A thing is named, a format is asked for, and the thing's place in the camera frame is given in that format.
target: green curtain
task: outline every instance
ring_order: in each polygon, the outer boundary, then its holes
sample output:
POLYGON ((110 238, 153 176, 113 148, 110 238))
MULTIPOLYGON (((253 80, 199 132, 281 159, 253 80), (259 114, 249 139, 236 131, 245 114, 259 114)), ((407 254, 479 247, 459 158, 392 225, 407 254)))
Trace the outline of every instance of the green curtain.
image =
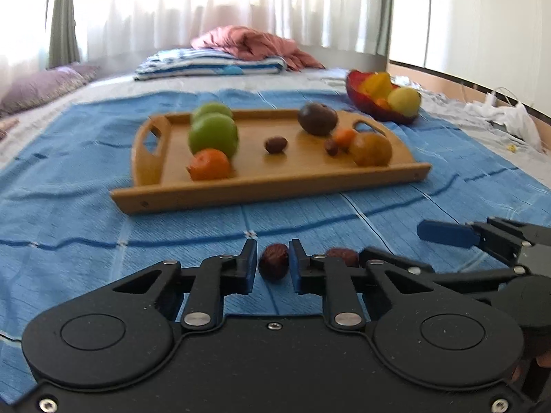
POLYGON ((390 50, 392 2, 393 0, 382 0, 381 3, 381 22, 377 38, 377 54, 385 57, 388 57, 388 52, 390 50))
POLYGON ((54 0, 50 32, 49 66, 79 62, 73 0, 54 0))

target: pink comforter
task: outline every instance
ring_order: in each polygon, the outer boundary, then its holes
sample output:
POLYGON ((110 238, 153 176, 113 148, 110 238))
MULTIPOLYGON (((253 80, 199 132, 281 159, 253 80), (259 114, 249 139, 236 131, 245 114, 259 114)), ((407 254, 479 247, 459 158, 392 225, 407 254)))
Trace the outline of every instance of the pink comforter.
POLYGON ((325 68, 314 57, 301 51, 294 40, 284 39, 246 26, 218 27, 194 39, 195 49, 213 48, 242 60, 262 60, 282 56, 294 71, 301 68, 325 68))

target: green apple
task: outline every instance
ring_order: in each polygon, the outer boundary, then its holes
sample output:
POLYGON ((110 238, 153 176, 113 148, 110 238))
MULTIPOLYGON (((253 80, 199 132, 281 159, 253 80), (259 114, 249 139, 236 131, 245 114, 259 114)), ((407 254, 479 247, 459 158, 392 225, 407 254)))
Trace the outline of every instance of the green apple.
POLYGON ((238 127, 223 113, 205 113, 191 125, 187 140, 194 155, 203 149, 217 149, 232 158, 239 145, 238 127))
POLYGON ((193 124, 200 117, 208 113, 221 113, 233 119, 233 113, 228 106, 225 106, 221 102, 212 101, 197 107, 193 111, 191 114, 191 123, 193 124))

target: tray handle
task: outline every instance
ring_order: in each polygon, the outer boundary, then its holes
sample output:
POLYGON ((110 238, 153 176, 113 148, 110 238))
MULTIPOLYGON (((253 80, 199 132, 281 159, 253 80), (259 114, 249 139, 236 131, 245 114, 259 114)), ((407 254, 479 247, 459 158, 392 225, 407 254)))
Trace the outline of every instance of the tray handle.
POLYGON ((131 172, 134 186, 160 183, 169 136, 170 121, 164 116, 149 118, 140 126, 134 138, 131 154, 131 172), (144 144, 150 132, 158 139, 157 147, 153 153, 148 151, 144 144))

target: yellow fruit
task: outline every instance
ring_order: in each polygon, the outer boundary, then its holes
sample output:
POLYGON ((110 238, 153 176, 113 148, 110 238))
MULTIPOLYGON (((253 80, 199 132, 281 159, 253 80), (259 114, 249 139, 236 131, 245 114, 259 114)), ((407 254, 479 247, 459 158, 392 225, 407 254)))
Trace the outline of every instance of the yellow fruit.
POLYGON ((392 158, 392 145, 384 135, 359 133, 348 152, 358 166, 386 166, 392 158))
POLYGON ((414 88, 400 87, 390 92, 387 101, 395 112, 406 117, 414 117, 421 106, 421 95, 414 88))
POLYGON ((388 105, 388 101, 384 98, 379 98, 375 101, 375 104, 377 104, 379 107, 381 107, 383 110, 390 110, 390 106, 388 105))
POLYGON ((368 95, 371 99, 386 99, 392 91, 392 82, 390 82, 390 74, 386 71, 383 73, 375 73, 363 81, 357 89, 360 93, 368 95))

